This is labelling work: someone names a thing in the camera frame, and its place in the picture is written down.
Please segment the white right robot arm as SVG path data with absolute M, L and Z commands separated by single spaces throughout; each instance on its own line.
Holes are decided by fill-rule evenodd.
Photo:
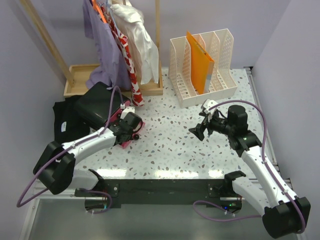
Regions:
M 274 238 L 289 234 L 302 234 L 307 226 L 311 204 L 306 197 L 299 197 L 283 180 L 265 154 L 266 140 L 260 140 L 249 130 L 248 114 L 243 101 L 229 102 L 227 115 L 217 108 L 220 104 L 206 100 L 201 106 L 202 123 L 191 128 L 199 140 L 204 132 L 217 132 L 227 136 L 232 150 L 252 170 L 261 187 L 255 186 L 242 171 L 226 174 L 219 189 L 227 196 L 243 197 L 262 219 L 265 230 Z

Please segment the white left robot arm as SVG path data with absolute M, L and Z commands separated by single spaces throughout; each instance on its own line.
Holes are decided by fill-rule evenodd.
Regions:
M 78 170 L 75 166 L 95 153 L 126 145 L 136 140 L 143 120 L 133 112 L 101 127 L 94 133 L 66 143 L 50 142 L 33 169 L 33 174 L 54 195 L 66 189 L 85 189 L 92 196 L 99 196 L 104 190 L 102 178 L 92 170 Z

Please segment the orange clip folder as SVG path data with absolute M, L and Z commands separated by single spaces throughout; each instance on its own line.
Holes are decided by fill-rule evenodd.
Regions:
M 198 37 L 187 31 L 186 39 L 190 45 L 191 83 L 199 95 L 206 94 L 209 92 L 215 61 L 198 41 Z

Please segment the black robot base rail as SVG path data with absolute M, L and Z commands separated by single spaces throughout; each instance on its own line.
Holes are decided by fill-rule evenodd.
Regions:
M 122 205 L 192 205 L 208 201 L 231 212 L 242 208 L 241 198 L 222 192 L 223 179 L 105 179 L 94 191 L 107 193 L 112 208 Z

